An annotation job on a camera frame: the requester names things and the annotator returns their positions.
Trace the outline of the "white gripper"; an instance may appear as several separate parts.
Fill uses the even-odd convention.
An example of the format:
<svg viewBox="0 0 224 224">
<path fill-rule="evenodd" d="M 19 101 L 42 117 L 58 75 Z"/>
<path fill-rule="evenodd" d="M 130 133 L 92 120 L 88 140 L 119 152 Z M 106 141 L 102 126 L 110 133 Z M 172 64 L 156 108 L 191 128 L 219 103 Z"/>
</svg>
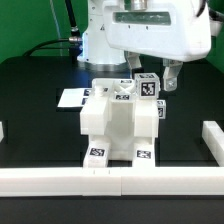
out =
<svg viewBox="0 0 224 224">
<path fill-rule="evenodd" d="M 132 73 L 142 68 L 140 54 L 166 58 L 165 91 L 177 88 L 182 62 L 204 58 L 211 49 L 206 0 L 147 0 L 143 10 L 127 7 L 125 0 L 105 0 L 102 10 L 107 41 L 126 51 Z"/>
</svg>

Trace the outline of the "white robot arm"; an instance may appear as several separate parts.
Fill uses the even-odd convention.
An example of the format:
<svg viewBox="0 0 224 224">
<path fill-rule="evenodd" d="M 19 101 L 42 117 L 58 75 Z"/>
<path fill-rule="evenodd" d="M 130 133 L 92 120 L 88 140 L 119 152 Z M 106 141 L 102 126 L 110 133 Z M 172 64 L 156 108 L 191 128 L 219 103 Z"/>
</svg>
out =
<svg viewBox="0 0 224 224">
<path fill-rule="evenodd" d="M 206 0 L 87 0 L 88 27 L 79 63 L 98 71 L 140 66 L 139 57 L 163 60 L 163 89 L 177 88 L 182 64 L 211 49 Z"/>
</svg>

